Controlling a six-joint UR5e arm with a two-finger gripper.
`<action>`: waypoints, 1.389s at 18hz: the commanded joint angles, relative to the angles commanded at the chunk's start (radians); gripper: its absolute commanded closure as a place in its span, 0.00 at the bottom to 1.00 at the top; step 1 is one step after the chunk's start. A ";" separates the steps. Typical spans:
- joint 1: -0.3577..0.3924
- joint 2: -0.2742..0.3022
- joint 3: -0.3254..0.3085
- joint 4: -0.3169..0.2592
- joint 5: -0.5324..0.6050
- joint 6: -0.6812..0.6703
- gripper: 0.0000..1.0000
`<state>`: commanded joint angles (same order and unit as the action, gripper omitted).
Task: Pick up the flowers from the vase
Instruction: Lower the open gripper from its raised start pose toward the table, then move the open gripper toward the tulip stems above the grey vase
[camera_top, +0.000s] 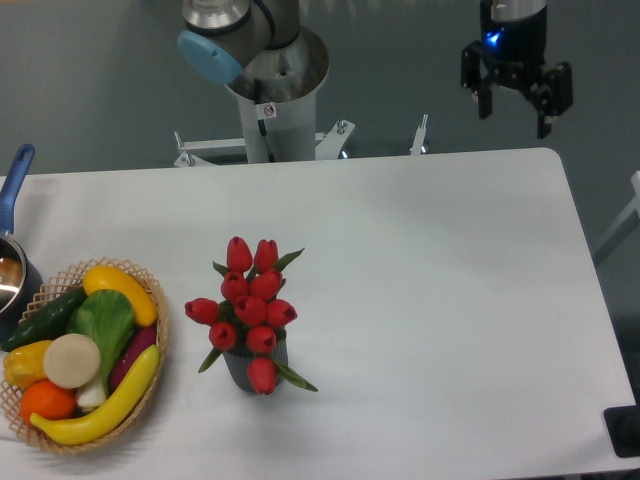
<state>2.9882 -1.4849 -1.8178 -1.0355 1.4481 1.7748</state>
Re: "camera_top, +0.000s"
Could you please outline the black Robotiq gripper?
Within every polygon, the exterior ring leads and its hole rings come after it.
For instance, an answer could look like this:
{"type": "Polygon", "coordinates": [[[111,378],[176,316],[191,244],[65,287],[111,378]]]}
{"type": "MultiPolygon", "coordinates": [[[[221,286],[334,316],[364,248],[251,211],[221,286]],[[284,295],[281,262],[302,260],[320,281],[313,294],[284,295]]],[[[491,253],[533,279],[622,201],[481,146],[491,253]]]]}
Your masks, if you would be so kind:
{"type": "Polygon", "coordinates": [[[531,97],[537,112],[537,138],[552,130],[555,117],[573,105],[572,66],[560,62],[542,73],[547,32],[546,1],[481,1],[481,42],[461,52],[460,84],[476,97],[478,116],[493,112],[492,81],[531,97]],[[481,62],[488,73],[481,75],[481,62]]]}

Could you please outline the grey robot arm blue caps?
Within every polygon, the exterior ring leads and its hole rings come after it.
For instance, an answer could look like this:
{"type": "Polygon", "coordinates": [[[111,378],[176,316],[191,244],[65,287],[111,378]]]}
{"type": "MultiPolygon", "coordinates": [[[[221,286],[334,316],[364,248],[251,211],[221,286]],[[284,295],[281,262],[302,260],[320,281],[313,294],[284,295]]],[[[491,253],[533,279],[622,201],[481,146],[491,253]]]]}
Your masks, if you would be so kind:
{"type": "MultiPolygon", "coordinates": [[[[544,60],[544,1],[482,1],[480,37],[461,53],[460,84],[478,102],[480,118],[492,112],[491,87],[519,92],[536,110],[537,135],[573,104],[571,66],[544,60]]],[[[259,55],[291,46],[302,34],[296,1],[186,1],[178,37],[186,61],[202,76],[235,85],[259,55]]]]}

